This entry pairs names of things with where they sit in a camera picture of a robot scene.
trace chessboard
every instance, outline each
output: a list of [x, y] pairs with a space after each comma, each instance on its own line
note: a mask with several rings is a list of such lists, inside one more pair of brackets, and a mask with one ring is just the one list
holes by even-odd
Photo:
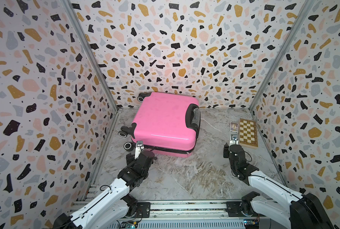
[[256, 123], [252, 120], [240, 118], [239, 128], [239, 144], [256, 149], [258, 147]]

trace wall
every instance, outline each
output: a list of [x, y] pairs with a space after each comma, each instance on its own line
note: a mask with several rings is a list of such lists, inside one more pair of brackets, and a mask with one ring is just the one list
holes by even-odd
[[249, 107], [303, 0], [72, 0], [119, 107], [140, 92]]
[[108, 110], [60, 2], [0, 0], [0, 229], [52, 227], [84, 195]]
[[287, 186], [340, 228], [340, 1], [316, 1], [253, 114]]

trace floor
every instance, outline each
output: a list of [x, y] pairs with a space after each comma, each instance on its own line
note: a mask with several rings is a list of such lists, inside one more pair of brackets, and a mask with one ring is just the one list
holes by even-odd
[[[121, 126], [131, 124], [136, 112], [137, 109], [130, 109], [119, 114], [97, 178], [99, 185], [112, 183], [126, 166], [123, 144], [131, 139], [122, 138], [117, 132]], [[252, 119], [248, 110], [201, 110], [200, 133], [193, 155], [189, 158], [157, 155], [148, 178], [131, 195], [138, 200], [241, 199], [250, 191], [257, 191], [232, 176], [229, 161], [223, 158], [223, 146], [229, 143], [231, 135], [229, 122], [238, 122], [240, 118]], [[252, 156], [250, 163], [281, 182], [259, 133], [258, 139], [257, 149], [244, 148]]]

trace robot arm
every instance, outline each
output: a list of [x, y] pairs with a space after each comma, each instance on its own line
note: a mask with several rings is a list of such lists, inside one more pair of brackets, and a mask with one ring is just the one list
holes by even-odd
[[333, 229], [319, 199], [313, 194], [302, 195], [269, 178], [245, 159], [245, 151], [236, 141], [225, 145], [223, 157], [228, 158], [234, 176], [247, 185], [257, 188], [276, 202], [256, 192], [242, 198], [242, 213], [263, 214], [288, 229]]
[[143, 151], [118, 174], [111, 185], [89, 204], [70, 216], [60, 215], [53, 224], [54, 229], [106, 228], [122, 217], [134, 215], [137, 200], [129, 192], [138, 187], [148, 176], [148, 170], [156, 160], [154, 153]]

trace pink suitcase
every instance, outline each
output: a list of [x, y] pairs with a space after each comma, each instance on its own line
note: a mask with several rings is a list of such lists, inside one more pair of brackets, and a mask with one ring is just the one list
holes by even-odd
[[132, 126], [122, 126], [120, 132], [131, 135], [134, 143], [143, 141], [154, 153], [189, 157], [199, 133], [198, 100], [159, 92], [140, 93], [137, 99], [142, 104]]

